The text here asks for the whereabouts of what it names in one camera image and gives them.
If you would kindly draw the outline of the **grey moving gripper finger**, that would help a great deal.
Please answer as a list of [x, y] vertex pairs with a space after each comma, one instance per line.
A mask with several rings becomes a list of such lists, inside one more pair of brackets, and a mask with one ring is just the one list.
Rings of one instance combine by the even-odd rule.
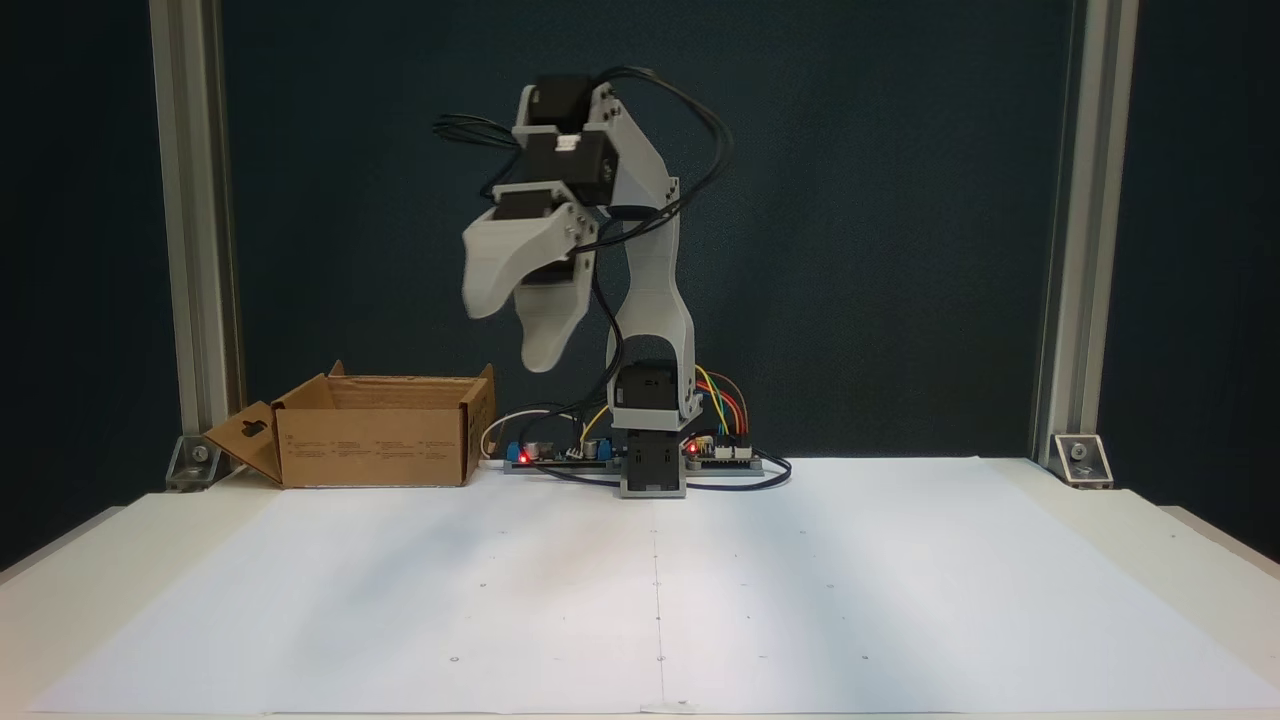
[[549, 372], [586, 314], [590, 279], [517, 287], [517, 316], [524, 337], [521, 359], [534, 373]]

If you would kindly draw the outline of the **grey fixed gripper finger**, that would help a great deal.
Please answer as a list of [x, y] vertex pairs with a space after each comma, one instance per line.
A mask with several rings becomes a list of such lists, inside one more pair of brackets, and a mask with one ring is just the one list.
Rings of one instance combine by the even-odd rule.
[[472, 319], [498, 313], [541, 268], [566, 261], [586, 234], [584, 210], [561, 205], [544, 217], [500, 219], [490, 208], [463, 232], [462, 300]]

